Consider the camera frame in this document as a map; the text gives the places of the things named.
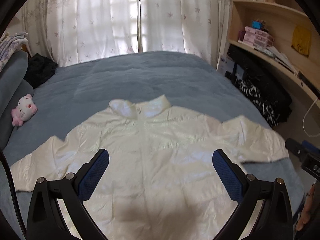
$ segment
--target pillow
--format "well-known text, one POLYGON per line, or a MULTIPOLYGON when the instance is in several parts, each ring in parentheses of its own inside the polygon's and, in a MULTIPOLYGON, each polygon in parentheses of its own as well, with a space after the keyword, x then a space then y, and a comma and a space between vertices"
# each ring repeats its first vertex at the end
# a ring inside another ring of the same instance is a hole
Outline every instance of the pillow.
POLYGON ((0 72, 0 116, 20 85, 28 68, 28 54, 14 53, 0 72))
POLYGON ((25 95, 30 94, 33 96, 32 86, 25 80, 21 81, 21 84, 18 86, 17 90, 13 94, 11 100, 9 101, 7 107, 3 111, 0 117, 0 149, 3 150, 7 145, 10 135, 13 130, 12 126, 12 117, 11 110, 15 108, 18 104, 20 98, 25 95))

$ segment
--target hello kitty plush toy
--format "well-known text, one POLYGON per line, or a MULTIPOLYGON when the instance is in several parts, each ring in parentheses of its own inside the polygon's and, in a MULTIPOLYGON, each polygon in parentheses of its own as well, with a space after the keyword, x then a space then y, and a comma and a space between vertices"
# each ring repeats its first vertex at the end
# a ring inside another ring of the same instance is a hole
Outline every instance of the hello kitty plush toy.
POLYGON ((15 109, 11 110, 12 125, 22 126, 24 122, 28 121, 36 112, 38 108, 32 101, 32 96, 27 94, 20 98, 15 109))

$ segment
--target curtain with leaf pattern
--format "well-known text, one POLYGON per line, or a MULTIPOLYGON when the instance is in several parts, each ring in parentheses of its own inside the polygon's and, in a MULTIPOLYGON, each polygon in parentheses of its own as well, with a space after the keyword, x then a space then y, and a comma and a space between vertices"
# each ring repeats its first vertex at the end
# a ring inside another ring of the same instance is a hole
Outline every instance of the curtain with leaf pattern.
POLYGON ((32 53, 68 66, 154 50, 223 52, 230 0, 28 0, 23 29, 32 53))

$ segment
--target black and white patterned fabric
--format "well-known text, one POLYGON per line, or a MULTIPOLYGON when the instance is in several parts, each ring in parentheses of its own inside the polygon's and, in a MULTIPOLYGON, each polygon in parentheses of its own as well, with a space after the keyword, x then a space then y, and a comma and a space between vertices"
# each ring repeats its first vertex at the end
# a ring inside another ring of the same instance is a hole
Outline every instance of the black and white patterned fabric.
POLYGON ((237 80, 235 86, 256 106, 271 127, 279 124, 280 114, 275 111, 275 103, 265 100, 249 79, 237 80))

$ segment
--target human hand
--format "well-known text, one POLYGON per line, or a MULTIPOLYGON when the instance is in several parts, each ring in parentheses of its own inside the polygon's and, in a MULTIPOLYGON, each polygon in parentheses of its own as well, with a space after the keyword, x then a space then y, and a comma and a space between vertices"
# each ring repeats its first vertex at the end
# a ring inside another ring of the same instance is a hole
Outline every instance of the human hand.
POLYGON ((313 194, 315 192, 315 185, 312 185, 311 189, 307 193, 307 199, 306 202, 304 203, 303 210, 301 212, 301 216, 298 220, 298 223, 296 225, 296 230, 300 231, 303 229, 303 227, 310 221, 310 209, 312 206, 312 201, 313 201, 313 194))

